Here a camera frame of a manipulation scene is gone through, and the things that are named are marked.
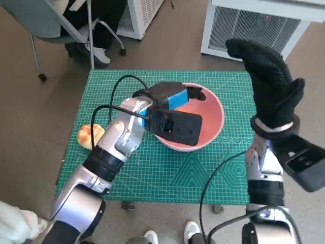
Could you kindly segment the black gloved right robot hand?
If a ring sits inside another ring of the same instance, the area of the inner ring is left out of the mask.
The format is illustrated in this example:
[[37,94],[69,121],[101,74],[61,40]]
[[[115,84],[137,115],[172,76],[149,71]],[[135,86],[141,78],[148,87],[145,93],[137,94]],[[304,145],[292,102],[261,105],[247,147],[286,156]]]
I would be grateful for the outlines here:
[[268,46],[242,39],[225,42],[229,56],[241,59],[252,81],[257,118],[270,129],[293,120],[305,80],[293,79],[283,57]]

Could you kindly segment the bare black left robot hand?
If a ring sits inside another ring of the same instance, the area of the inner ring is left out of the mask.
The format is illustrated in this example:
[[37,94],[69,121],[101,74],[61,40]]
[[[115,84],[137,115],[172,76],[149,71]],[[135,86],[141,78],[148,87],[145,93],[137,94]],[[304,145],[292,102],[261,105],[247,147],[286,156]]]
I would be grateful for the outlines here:
[[190,99],[204,101],[205,94],[201,87],[185,85],[181,82],[160,82],[148,90],[157,107],[174,110],[185,105]]

